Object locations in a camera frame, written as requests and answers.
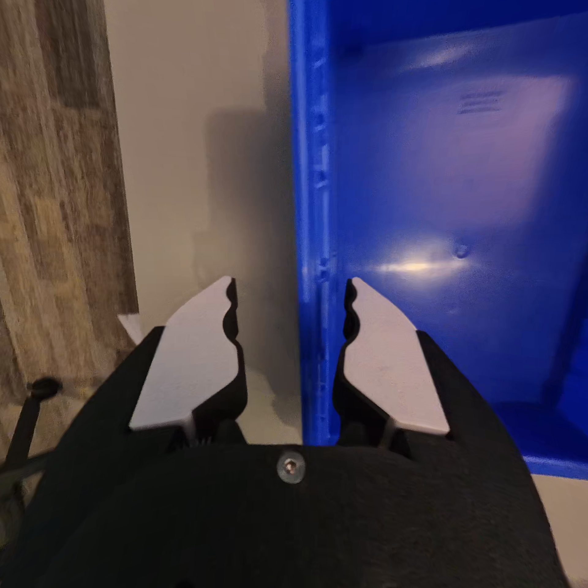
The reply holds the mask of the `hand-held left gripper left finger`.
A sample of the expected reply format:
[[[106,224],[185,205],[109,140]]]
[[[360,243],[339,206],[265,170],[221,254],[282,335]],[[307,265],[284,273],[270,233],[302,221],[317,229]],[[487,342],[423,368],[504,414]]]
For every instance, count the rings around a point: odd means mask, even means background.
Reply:
[[[223,276],[167,320],[130,418],[133,431],[177,427],[192,443],[246,443],[236,281]]]

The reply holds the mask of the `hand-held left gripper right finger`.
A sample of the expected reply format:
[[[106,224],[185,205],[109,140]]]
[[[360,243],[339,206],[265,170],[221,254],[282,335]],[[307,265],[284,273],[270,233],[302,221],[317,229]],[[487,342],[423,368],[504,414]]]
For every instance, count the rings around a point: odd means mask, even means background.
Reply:
[[[445,412],[414,324],[358,277],[347,281],[333,406],[338,446],[384,447],[407,431],[446,437]]]

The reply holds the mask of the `blue plastic bin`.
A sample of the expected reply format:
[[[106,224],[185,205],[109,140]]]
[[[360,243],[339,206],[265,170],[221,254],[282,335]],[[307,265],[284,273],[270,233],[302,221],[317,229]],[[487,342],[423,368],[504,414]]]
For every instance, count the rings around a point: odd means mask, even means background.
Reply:
[[[290,1],[303,440],[344,292],[427,332],[533,474],[587,480],[587,1]]]

